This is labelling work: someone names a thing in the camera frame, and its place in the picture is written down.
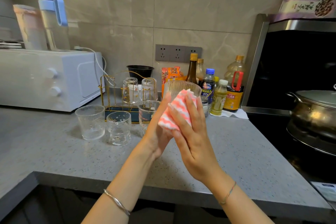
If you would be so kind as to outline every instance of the white microwave oven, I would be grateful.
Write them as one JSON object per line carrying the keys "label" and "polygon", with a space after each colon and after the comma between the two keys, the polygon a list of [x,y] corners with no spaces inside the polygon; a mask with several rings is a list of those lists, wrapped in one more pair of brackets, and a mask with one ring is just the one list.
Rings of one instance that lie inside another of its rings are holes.
{"label": "white microwave oven", "polygon": [[71,112],[100,95],[102,55],[0,50],[0,105]]}

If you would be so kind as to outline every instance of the microwave knob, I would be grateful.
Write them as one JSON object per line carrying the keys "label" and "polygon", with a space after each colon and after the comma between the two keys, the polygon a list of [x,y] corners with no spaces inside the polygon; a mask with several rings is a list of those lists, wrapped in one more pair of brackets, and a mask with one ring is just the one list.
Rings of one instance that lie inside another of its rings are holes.
{"label": "microwave knob", "polygon": [[46,73],[47,78],[50,78],[50,79],[56,78],[57,75],[58,75],[58,73],[57,73],[56,69],[54,69],[54,68],[48,68],[47,69],[47,73]]}
{"label": "microwave knob", "polygon": [[52,95],[53,97],[58,97],[61,94],[61,89],[59,87],[52,87],[50,90],[50,95]]}

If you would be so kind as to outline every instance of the dark brown glass bottle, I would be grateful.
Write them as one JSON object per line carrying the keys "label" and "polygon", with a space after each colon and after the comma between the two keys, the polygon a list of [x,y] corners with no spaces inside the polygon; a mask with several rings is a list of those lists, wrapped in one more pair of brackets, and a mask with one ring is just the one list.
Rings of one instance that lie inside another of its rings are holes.
{"label": "dark brown glass bottle", "polygon": [[197,56],[198,56],[197,53],[190,54],[189,70],[186,78],[187,82],[193,82],[195,84],[197,84],[196,79]]}

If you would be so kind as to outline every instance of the electrical outlet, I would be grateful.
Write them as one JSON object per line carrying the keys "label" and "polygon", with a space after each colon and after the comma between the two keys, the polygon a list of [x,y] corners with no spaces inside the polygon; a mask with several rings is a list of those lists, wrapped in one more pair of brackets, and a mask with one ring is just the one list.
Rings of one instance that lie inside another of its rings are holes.
{"label": "electrical outlet", "polygon": [[189,63],[190,61],[190,54],[191,53],[197,53],[198,54],[198,58],[201,59],[202,58],[202,47],[193,47],[193,46],[185,46],[184,48],[184,62]]}
{"label": "electrical outlet", "polygon": [[169,61],[170,45],[156,44],[155,45],[155,60]]}
{"label": "electrical outlet", "polygon": [[170,45],[170,58],[169,61],[173,62],[184,62],[185,61],[185,46],[180,45]]}

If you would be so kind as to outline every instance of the power cord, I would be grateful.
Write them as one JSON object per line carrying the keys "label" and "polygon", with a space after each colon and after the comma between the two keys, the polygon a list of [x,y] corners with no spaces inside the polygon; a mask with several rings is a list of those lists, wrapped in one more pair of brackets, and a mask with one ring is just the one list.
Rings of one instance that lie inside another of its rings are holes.
{"label": "power cord", "polygon": [[[93,53],[94,53],[94,58],[95,58],[95,60],[96,60],[96,63],[97,63],[97,65],[98,65],[98,67],[103,71],[103,73],[104,73],[105,75],[109,76],[109,75],[105,72],[105,69],[106,69],[106,59],[105,59],[103,56],[102,56],[102,58],[103,58],[103,60],[104,60],[104,62],[105,62],[104,69],[100,66],[100,64],[99,64],[99,62],[98,62],[98,59],[97,59],[97,54],[96,54],[96,52],[95,52],[93,49],[90,49],[90,48],[87,48],[87,47],[81,47],[81,46],[75,46],[74,49],[77,50],[77,51],[89,50],[89,51],[93,52]],[[109,81],[109,78],[107,79],[107,82],[108,82],[109,84],[111,84],[113,87],[116,86],[116,85],[112,84],[112,83]]]}

